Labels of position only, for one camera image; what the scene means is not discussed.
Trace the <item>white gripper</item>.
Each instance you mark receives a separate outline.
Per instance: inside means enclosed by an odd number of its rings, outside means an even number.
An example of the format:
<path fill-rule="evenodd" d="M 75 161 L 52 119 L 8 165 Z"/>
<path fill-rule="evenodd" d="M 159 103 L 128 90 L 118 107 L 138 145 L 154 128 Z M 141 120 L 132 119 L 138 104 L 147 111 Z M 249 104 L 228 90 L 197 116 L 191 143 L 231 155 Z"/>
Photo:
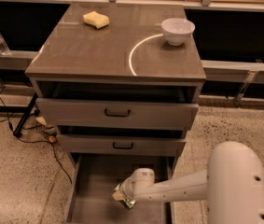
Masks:
<path fill-rule="evenodd" d="M 115 201 L 134 201 L 135 196 L 144 189 L 150 188 L 154 185 L 155 173 L 149 168 L 136 169 L 130 177 L 120 184 L 119 190 L 116 190 L 112 197 Z"/>

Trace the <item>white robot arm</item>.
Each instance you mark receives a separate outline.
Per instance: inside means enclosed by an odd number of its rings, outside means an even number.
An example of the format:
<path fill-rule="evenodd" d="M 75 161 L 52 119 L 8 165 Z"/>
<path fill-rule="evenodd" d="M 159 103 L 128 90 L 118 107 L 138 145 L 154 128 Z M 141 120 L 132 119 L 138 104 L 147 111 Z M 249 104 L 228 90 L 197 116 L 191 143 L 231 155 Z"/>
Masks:
<path fill-rule="evenodd" d="M 264 167 L 253 149 L 228 141 L 214 148 L 204 171 L 157 183 L 153 170 L 139 168 L 113 198 L 128 210 L 137 203 L 205 200 L 208 224 L 264 224 Z"/>

